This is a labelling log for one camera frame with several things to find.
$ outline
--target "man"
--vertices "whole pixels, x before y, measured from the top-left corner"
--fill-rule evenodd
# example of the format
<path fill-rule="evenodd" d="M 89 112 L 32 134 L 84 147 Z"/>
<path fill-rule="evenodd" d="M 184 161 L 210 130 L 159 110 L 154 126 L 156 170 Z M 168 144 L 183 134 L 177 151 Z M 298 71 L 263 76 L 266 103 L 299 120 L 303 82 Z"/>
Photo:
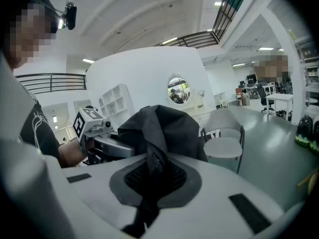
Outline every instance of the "man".
<path fill-rule="evenodd" d="M 57 32 L 58 23 L 59 16 L 49 0 L 33 0 L 21 8 L 5 28 L 2 56 L 6 66 L 13 72 L 25 64 Z M 76 166 L 86 157 L 78 141 L 59 145 L 36 96 L 29 95 L 34 107 L 21 130 L 20 140 L 36 146 L 44 155 L 56 157 L 61 167 Z M 88 144 L 89 148 L 94 147 L 94 142 Z"/>
<path fill-rule="evenodd" d="M 176 94 L 175 89 L 170 90 L 170 98 L 177 104 L 184 104 L 182 98 L 180 98 L 179 95 Z"/>

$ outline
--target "office chair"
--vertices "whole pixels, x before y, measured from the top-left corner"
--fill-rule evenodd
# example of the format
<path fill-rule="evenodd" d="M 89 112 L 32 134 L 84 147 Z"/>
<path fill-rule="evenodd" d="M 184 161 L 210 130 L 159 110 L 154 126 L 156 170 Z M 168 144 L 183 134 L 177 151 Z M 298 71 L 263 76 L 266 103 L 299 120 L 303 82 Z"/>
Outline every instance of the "office chair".
<path fill-rule="evenodd" d="M 261 98 L 260 102 L 262 105 L 266 106 L 267 105 L 267 101 L 266 101 L 266 92 L 264 90 L 264 88 L 261 86 L 261 84 L 257 84 L 257 92 Z M 271 105 L 274 104 L 274 101 L 273 100 L 269 100 L 269 110 L 272 110 L 274 111 L 274 109 L 271 107 Z"/>

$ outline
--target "metal railing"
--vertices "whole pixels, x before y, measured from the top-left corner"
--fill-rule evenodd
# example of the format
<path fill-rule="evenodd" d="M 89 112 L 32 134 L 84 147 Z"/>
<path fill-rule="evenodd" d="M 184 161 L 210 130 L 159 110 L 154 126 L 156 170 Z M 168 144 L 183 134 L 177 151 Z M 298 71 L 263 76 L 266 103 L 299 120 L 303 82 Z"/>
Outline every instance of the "metal railing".
<path fill-rule="evenodd" d="M 182 36 L 167 44 L 158 44 L 157 46 L 182 46 L 197 49 L 216 44 L 218 44 L 218 41 L 215 35 L 212 32 L 204 31 Z"/>
<path fill-rule="evenodd" d="M 18 75 L 16 78 L 34 94 L 86 89 L 84 74 L 26 74 Z"/>
<path fill-rule="evenodd" d="M 213 32 L 217 36 L 218 41 L 220 41 L 225 34 L 242 2 L 243 0 L 222 0 L 213 26 Z"/>

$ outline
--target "computer monitor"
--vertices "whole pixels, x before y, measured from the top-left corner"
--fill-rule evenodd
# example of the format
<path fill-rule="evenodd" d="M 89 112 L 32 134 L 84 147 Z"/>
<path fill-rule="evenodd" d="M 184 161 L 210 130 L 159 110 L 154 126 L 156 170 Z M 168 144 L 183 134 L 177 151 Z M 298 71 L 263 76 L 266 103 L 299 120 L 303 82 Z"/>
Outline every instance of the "computer monitor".
<path fill-rule="evenodd" d="M 252 79 L 254 83 L 257 82 L 257 78 L 255 74 L 247 75 L 247 80 L 250 80 L 250 79 Z"/>

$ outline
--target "round mirror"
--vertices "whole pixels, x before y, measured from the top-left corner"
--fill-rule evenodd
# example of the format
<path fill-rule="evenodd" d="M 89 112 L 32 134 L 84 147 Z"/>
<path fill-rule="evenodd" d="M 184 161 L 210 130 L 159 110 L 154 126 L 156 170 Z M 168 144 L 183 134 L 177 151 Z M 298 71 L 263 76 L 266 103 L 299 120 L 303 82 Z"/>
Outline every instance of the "round mirror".
<path fill-rule="evenodd" d="M 189 99 L 190 88 L 183 78 L 175 77 L 171 79 L 167 91 L 170 99 L 177 104 L 184 104 Z"/>

